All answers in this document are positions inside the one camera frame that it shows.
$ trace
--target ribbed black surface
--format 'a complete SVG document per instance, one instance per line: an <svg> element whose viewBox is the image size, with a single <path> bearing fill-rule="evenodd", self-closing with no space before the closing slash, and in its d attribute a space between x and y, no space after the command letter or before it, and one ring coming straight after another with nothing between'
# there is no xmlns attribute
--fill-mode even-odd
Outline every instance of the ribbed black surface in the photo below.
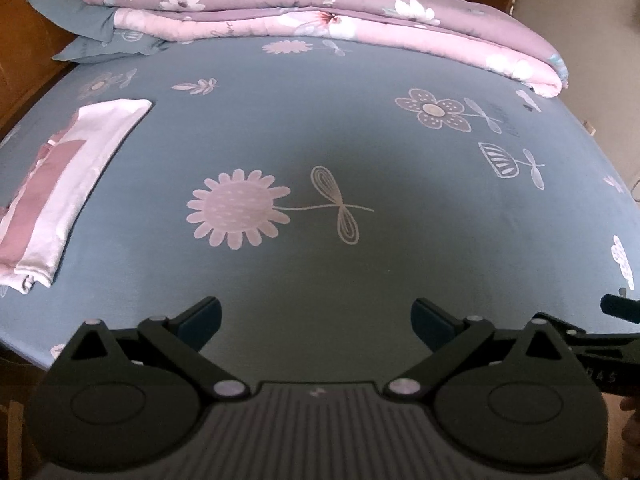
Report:
<svg viewBox="0 0 640 480"><path fill-rule="evenodd" d="M478 465L443 441L412 404L372 384L265 384L219 404L188 446L153 465L110 475L49 465L36 480L596 480L586 466L524 476Z"/></svg>

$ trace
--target blue pillow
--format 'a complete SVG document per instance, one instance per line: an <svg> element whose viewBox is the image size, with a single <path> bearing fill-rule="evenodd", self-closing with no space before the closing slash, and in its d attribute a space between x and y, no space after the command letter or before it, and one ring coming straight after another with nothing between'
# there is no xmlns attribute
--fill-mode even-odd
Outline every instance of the blue pillow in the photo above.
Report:
<svg viewBox="0 0 640 480"><path fill-rule="evenodd" d="M65 49L53 56L56 61L98 63L117 57L144 54L150 56L169 47L168 42L135 30L117 28L109 42L91 40L80 36Z"/></svg>
<svg viewBox="0 0 640 480"><path fill-rule="evenodd" d="M97 41L111 41L113 15L111 7L87 5L82 0L27 0L49 21L78 36Z"/></svg>

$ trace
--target silver bolt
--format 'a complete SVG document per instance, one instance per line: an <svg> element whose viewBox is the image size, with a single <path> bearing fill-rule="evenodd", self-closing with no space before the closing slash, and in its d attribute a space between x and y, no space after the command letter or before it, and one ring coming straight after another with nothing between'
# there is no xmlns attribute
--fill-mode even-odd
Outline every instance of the silver bolt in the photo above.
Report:
<svg viewBox="0 0 640 480"><path fill-rule="evenodd" d="M420 391L420 383L413 379L402 377L391 381L389 389L396 395L413 395Z"/></svg>
<svg viewBox="0 0 640 480"><path fill-rule="evenodd" d="M213 386L213 391L220 397L237 397L244 394L245 390L244 384L233 379L219 381Z"/></svg>

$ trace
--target wooden headboard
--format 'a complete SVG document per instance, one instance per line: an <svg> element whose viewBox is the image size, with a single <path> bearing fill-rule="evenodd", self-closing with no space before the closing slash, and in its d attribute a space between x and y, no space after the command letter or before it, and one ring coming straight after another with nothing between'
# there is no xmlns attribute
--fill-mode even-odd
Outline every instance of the wooden headboard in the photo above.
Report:
<svg viewBox="0 0 640 480"><path fill-rule="evenodd" d="M73 38L26 0L0 0L0 140L71 69L51 56Z"/></svg>

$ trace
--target towel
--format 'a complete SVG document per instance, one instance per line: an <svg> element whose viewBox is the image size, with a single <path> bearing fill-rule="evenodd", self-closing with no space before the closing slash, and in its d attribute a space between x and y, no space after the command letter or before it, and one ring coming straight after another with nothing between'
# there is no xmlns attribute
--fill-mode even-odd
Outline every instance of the towel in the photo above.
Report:
<svg viewBox="0 0 640 480"><path fill-rule="evenodd" d="M69 231L111 157L151 108L146 99L81 107L53 135L8 208L0 210L0 286L49 287Z"/></svg>

